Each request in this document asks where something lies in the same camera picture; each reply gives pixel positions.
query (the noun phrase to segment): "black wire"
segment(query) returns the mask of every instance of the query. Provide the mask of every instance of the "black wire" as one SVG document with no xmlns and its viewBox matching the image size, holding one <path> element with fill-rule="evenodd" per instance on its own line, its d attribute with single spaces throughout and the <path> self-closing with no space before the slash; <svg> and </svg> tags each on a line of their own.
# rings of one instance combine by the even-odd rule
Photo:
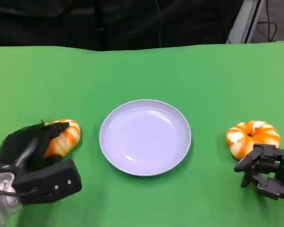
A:
<svg viewBox="0 0 284 227">
<path fill-rule="evenodd" d="M 272 37 L 271 40 L 269 40 L 268 37 L 266 37 L 266 35 L 263 34 L 263 32 L 258 28 L 258 26 L 256 26 L 256 29 L 257 29 L 258 32 L 259 32 L 264 38 L 266 38 L 269 42 L 276 42 L 276 41 L 274 40 L 274 37 L 275 37 L 276 32 L 277 32 L 277 30 L 278 30 L 278 25 L 277 25 L 276 23 L 274 23 L 274 22 L 269 22 L 269 23 L 275 26 L 275 32 L 274 32 L 273 37 Z M 258 22 L 257 24 L 260 24 L 260 25 L 261 25 L 261 24 L 268 24 L 268 21 L 261 21 L 261 22 Z"/>
<path fill-rule="evenodd" d="M 34 190 L 30 192 L 7 192 L 7 191 L 0 190 L 0 194 L 7 195 L 7 196 L 16 196 L 16 197 L 28 197 L 28 196 L 37 195 L 36 191 Z"/>
<path fill-rule="evenodd" d="M 157 6 L 157 11 L 158 11 L 159 20 L 160 20 L 160 27 L 159 27 L 159 46 L 160 46 L 160 48 L 162 48 L 162 44 L 161 44 L 161 32 L 162 32 L 163 19 L 162 19 L 162 15 L 161 15 L 161 11 L 160 11 L 160 7 L 159 7 L 158 0 L 156 0 L 156 6 Z"/>
<path fill-rule="evenodd" d="M 272 42 L 272 39 L 270 39 L 270 16 L 269 16 L 269 10 L 268 10 L 268 0 L 266 0 L 266 14 L 267 14 L 267 22 L 268 22 L 268 41 Z"/>
</svg>

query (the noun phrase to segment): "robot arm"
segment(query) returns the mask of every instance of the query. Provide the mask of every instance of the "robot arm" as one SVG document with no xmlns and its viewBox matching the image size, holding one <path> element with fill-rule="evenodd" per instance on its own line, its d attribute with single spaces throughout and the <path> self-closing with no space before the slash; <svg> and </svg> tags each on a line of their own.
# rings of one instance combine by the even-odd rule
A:
<svg viewBox="0 0 284 227">
<path fill-rule="evenodd" d="M 284 199 L 284 149 L 274 145 L 255 144 L 235 167 L 235 172 L 244 172 L 241 187 L 253 183 L 260 194 L 274 200 Z M 275 173 L 274 178 L 262 174 Z"/>
<path fill-rule="evenodd" d="M 10 134 L 0 148 L 0 227 L 22 205 L 51 203 L 79 192 L 79 172 L 73 160 L 45 158 L 50 140 L 69 123 L 44 123 Z"/>
</svg>

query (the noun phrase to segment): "green tablecloth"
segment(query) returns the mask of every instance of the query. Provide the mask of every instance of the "green tablecloth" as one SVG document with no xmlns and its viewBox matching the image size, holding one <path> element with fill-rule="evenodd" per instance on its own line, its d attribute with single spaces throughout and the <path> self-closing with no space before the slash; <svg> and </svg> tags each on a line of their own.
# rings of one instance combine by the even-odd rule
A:
<svg viewBox="0 0 284 227">
<path fill-rule="evenodd" d="M 193 149 L 153 178 L 112 167 L 98 145 L 104 118 L 120 104 L 158 99 L 190 123 Z M 24 207 L 7 227 L 284 227 L 284 200 L 240 188 L 226 145 L 231 126 L 270 122 L 284 148 L 284 43 L 93 52 L 0 48 L 0 143 L 26 125 L 77 120 L 83 143 L 72 158 L 82 191 Z"/>
</svg>

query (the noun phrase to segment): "orange and white pumpkin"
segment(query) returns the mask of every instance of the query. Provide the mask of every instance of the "orange and white pumpkin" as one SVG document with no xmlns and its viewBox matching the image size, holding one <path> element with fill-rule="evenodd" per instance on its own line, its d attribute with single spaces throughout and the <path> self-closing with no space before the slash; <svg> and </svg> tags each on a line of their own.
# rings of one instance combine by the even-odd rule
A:
<svg viewBox="0 0 284 227">
<path fill-rule="evenodd" d="M 275 145 L 280 147 L 281 138 L 273 126 L 267 122 L 241 122 L 226 133 L 226 141 L 231 154 L 241 160 L 252 151 L 255 143 Z"/>
<path fill-rule="evenodd" d="M 69 126 L 66 130 L 60 133 L 60 135 L 50 141 L 50 144 L 45 152 L 45 157 L 52 155 L 65 156 L 69 153 L 79 142 L 81 137 L 81 131 L 79 124 L 74 120 L 63 119 L 56 122 L 68 122 Z"/>
</svg>

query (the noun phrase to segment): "plate rim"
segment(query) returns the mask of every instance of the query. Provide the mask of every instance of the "plate rim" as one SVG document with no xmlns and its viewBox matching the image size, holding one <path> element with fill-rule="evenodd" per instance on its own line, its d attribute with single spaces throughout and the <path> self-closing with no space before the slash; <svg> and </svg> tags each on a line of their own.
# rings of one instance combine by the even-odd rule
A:
<svg viewBox="0 0 284 227">
<path fill-rule="evenodd" d="M 123 106 L 125 105 L 128 105 L 130 103 L 133 103 L 133 102 L 140 102 L 140 101 L 152 101 L 152 102 L 158 102 L 158 103 L 162 103 L 162 104 L 165 104 L 165 105 L 168 105 L 169 107 L 173 108 L 174 110 L 176 110 L 181 116 L 182 118 L 184 119 L 184 121 L 186 122 L 186 125 L 188 126 L 188 132 L 189 132 L 189 143 L 188 143 L 188 147 L 186 148 L 185 150 L 185 153 L 183 155 L 183 157 L 178 161 L 176 162 L 174 165 L 172 165 L 171 167 L 169 167 L 167 170 L 163 171 L 163 172 L 160 172 L 160 173 L 157 173 L 157 174 L 151 174 L 151 175 L 140 175 L 140 174 L 135 174 L 135 173 L 132 173 L 130 171 L 126 171 L 120 167 L 117 167 L 115 166 L 111 160 L 106 156 L 105 152 L 103 151 L 103 147 L 102 147 L 102 144 L 101 144 L 101 138 L 103 137 L 103 126 L 104 124 L 106 123 L 106 121 L 109 119 L 109 117 L 115 112 L 117 111 L 118 109 L 122 108 Z M 141 177 L 147 177 L 147 176 L 157 176 L 157 175 L 162 175 L 164 173 L 167 173 L 169 172 L 170 170 L 174 169 L 176 166 L 178 166 L 184 159 L 185 157 L 187 156 L 189 150 L 190 150 L 190 147 L 191 147 L 191 141 L 192 141 L 192 132 L 191 132 L 191 128 L 190 128 L 190 125 L 189 125 L 189 122 L 188 120 L 186 119 L 186 117 L 177 109 L 175 108 L 174 106 L 172 106 L 171 104 L 168 104 L 166 102 L 163 102 L 163 101 L 160 101 L 160 100 L 156 100 L 156 99 L 136 99 L 136 100 L 132 100 L 132 101 L 129 101 L 129 102 L 126 102 L 126 103 L 123 103 L 119 106 L 117 106 L 115 109 L 113 109 L 107 116 L 106 118 L 104 119 L 104 121 L 102 122 L 101 124 L 101 127 L 100 127 L 100 131 L 99 131 L 99 145 L 100 145 L 100 149 L 101 149 L 101 152 L 102 154 L 104 155 L 104 157 L 106 158 L 106 160 L 116 169 L 124 172 L 124 173 L 127 173 L 127 174 L 130 174 L 130 175 L 134 175 L 134 176 L 141 176 Z"/>
</svg>

